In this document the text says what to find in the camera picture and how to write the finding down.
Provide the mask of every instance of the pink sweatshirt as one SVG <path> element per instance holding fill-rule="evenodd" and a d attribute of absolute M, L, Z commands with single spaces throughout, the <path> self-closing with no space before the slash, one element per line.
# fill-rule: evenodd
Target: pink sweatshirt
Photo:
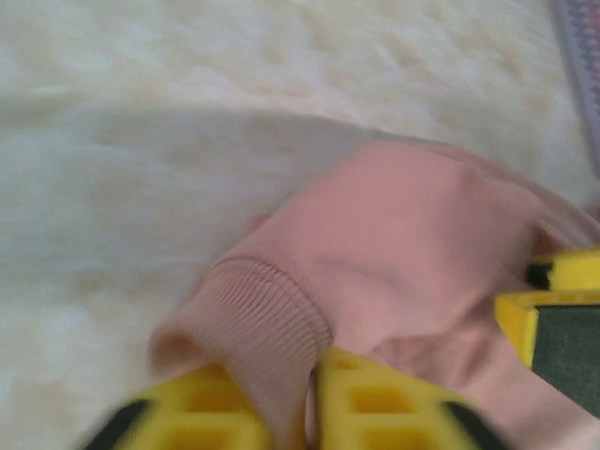
<path fill-rule="evenodd" d="M 600 241 L 567 201 L 455 148 L 376 142 L 257 224 L 156 331 L 154 368 L 232 374 L 284 448 L 332 344 L 456 390 L 516 448 L 599 421 L 522 366 L 493 316 L 532 255 Z"/>

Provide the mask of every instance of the white fluffy rug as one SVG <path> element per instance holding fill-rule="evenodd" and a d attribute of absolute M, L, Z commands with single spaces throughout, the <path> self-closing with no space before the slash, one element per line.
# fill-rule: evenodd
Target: white fluffy rug
<path fill-rule="evenodd" d="M 195 275 L 375 129 L 596 188 L 546 0 L 0 2 L 0 446 L 149 383 Z"/>

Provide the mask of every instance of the ribbed cuff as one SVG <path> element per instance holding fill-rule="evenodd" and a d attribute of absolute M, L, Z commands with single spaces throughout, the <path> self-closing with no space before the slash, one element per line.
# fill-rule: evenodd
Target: ribbed cuff
<path fill-rule="evenodd" d="M 304 408 L 311 370 L 331 345 L 329 326 L 285 274 L 262 262 L 220 263 L 151 341 L 157 371 L 208 358 L 222 364 L 285 441 Z"/>

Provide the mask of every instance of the pink cloth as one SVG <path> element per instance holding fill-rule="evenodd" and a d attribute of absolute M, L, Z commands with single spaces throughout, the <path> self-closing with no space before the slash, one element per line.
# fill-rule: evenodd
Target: pink cloth
<path fill-rule="evenodd" d="M 494 321 L 532 255 L 600 241 L 564 199 L 451 147 L 376 142 L 263 217 L 156 331 L 154 368 L 224 364 L 284 448 L 332 344 L 472 398 L 516 448 L 600 423 L 523 367 Z"/>

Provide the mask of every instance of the sweatshirt sleeve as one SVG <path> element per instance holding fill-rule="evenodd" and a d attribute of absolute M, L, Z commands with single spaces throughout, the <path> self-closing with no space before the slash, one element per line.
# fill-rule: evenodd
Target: sweatshirt sleeve
<path fill-rule="evenodd" d="M 224 364 L 283 448 L 332 343 L 440 335 L 525 267 L 546 204 L 482 166 L 393 142 L 343 161 L 218 260 L 154 334 L 154 367 Z M 592 231 L 578 244 L 597 239 L 574 209 Z"/>

